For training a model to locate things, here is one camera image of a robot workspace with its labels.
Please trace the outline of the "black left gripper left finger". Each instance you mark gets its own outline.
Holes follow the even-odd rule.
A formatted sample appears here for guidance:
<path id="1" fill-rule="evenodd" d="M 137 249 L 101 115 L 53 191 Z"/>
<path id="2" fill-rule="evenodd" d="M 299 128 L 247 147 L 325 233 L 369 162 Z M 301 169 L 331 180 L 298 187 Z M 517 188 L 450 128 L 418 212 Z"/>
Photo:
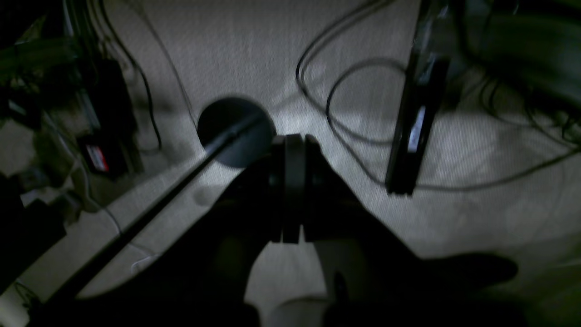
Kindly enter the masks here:
<path id="1" fill-rule="evenodd" d="M 281 235 L 276 213 L 285 136 L 244 169 L 203 217 L 145 271 L 90 298 L 39 309 L 34 327 L 258 326 L 244 302 L 251 269 L 263 248 Z"/>

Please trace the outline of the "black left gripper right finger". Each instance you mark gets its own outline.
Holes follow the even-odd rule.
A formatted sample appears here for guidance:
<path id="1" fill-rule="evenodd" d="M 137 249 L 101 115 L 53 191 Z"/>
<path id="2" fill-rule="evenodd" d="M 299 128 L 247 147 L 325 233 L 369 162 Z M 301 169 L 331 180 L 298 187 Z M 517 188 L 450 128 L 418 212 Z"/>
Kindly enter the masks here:
<path id="1" fill-rule="evenodd" d="M 421 258 L 357 199 L 311 135 L 285 137 L 285 242 L 312 243 L 334 303 L 326 325 L 517 327 L 519 309 L 486 295 L 518 272 L 486 253 Z"/>

